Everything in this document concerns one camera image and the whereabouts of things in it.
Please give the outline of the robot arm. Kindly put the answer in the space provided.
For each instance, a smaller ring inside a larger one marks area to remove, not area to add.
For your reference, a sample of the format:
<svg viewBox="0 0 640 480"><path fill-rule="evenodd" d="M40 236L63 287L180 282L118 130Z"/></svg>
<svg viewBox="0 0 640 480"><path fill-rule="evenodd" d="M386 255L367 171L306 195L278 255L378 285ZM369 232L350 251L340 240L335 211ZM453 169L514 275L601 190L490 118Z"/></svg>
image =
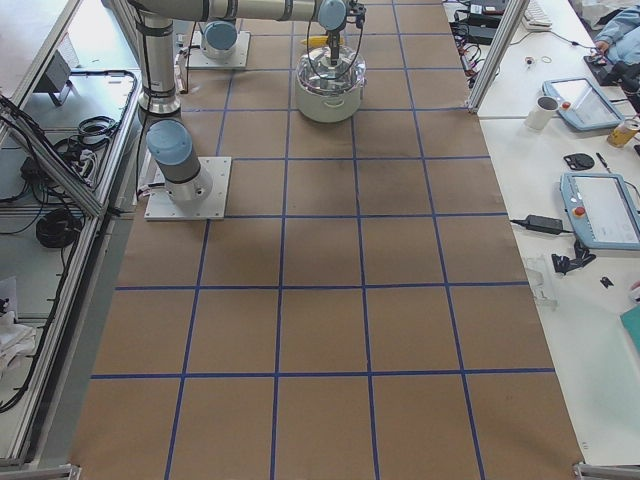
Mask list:
<svg viewBox="0 0 640 480"><path fill-rule="evenodd" d="M122 27L132 28L142 69L139 106L156 120L180 113L176 94L173 22L205 25L202 39L208 47L234 47L238 19L317 23L326 31L323 47L308 49L297 66L298 85L319 97L338 98L364 85L365 64L357 49L341 44L341 32L353 24L361 30L366 7L357 1L106 1Z"/></svg>
<svg viewBox="0 0 640 480"><path fill-rule="evenodd" d="M223 60L230 57L238 39L238 30L234 21L213 20L199 25L201 32L201 50L205 57Z"/></svg>

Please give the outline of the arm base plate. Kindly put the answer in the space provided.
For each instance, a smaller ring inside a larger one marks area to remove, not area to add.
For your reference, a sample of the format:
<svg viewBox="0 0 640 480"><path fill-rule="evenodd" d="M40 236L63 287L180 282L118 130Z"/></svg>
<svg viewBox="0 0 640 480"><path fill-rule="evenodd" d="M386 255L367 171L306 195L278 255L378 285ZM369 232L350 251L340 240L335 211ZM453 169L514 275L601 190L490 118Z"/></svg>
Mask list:
<svg viewBox="0 0 640 480"><path fill-rule="evenodd" d="M247 65L251 34L240 31L229 50L209 48L203 33L196 31L190 50L189 66L199 70L244 70Z"/></svg>
<svg viewBox="0 0 640 480"><path fill-rule="evenodd" d="M189 182L167 182L154 160L144 218L148 221L222 220L231 177L231 157L200 157L199 174Z"/></svg>

